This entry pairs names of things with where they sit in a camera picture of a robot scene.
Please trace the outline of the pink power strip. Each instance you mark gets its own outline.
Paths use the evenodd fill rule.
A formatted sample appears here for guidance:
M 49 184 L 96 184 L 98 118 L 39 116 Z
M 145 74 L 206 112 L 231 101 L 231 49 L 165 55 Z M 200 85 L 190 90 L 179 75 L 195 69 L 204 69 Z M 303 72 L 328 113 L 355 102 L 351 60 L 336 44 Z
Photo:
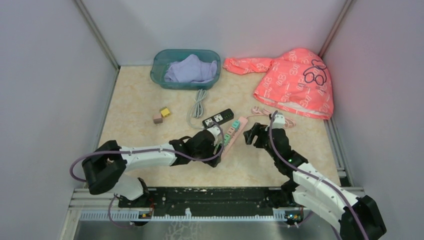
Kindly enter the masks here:
M 236 142 L 237 138 L 241 135 L 242 131 L 246 127 L 247 123 L 249 122 L 249 120 L 246 117 L 243 117 L 243 116 L 241 116 L 238 120 L 241 122 L 241 126 L 234 133 L 234 135 L 231 136 L 231 140 L 229 141 L 228 145 L 224 146 L 224 150 L 223 150 L 223 152 L 221 154 L 221 158 L 224 158 L 227 155 L 227 153 L 230 151 L 231 147 L 234 145 L 234 143 Z

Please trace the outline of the pink charger plug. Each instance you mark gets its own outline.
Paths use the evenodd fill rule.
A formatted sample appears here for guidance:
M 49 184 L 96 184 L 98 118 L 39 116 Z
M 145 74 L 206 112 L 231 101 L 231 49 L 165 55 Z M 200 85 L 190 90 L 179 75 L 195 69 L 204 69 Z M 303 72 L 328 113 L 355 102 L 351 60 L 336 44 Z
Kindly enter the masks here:
M 161 113 L 154 114 L 153 117 L 152 117 L 152 120 L 153 120 L 153 123 L 155 125 L 161 124 L 164 121 L 163 116 L 162 116 Z
M 231 136 L 233 136 L 233 135 L 234 135 L 234 133 L 235 133 L 236 131 L 237 131 L 237 130 L 236 130 L 234 127 L 230 127 L 230 128 L 227 130 L 226 134 L 228 134 L 228 135 L 231 137 Z

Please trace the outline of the black power strip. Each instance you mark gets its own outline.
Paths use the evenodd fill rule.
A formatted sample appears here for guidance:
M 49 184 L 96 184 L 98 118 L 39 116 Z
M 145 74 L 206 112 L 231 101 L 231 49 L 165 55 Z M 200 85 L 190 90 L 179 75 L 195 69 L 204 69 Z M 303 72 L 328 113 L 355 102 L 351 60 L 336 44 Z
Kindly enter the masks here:
M 202 121 L 202 125 L 205 129 L 209 128 L 210 125 L 213 124 L 213 122 L 222 125 L 224 123 L 229 122 L 230 120 L 234 119 L 234 112 L 230 109 L 227 108 L 209 118 L 206 118 L 205 120 Z

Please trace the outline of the yellow charger plug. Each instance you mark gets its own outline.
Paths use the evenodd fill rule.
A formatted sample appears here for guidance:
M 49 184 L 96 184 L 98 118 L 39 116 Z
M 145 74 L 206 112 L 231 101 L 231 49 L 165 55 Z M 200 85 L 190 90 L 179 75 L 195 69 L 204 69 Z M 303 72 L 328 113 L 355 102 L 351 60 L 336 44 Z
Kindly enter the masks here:
M 163 118 L 167 118 L 171 115 L 171 111 L 168 107 L 161 108 L 159 112 Z

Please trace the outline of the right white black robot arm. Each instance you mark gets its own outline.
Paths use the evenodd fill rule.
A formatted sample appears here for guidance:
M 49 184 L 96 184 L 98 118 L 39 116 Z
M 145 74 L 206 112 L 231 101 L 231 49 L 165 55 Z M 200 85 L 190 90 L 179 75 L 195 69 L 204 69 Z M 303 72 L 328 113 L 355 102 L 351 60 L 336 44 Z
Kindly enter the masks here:
M 355 195 L 324 177 L 291 148 L 284 129 L 257 122 L 243 136 L 247 145 L 264 149 L 278 171 L 289 177 L 281 187 L 284 204 L 310 209 L 327 221 L 341 240 L 378 240 L 387 233 L 375 200 Z

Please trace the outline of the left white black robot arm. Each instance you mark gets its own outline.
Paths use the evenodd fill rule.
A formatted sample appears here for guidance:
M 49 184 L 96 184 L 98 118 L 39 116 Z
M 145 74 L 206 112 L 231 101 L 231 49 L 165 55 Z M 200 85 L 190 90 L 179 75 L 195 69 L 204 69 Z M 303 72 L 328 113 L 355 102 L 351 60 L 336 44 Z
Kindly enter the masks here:
M 114 193 L 144 207 L 150 200 L 148 188 L 141 178 L 131 177 L 127 172 L 190 162 L 203 162 L 214 168 L 221 161 L 223 147 L 217 143 L 223 136 L 222 129 L 213 126 L 193 137 L 185 136 L 156 146 L 125 147 L 116 140 L 109 140 L 80 159 L 89 193 Z

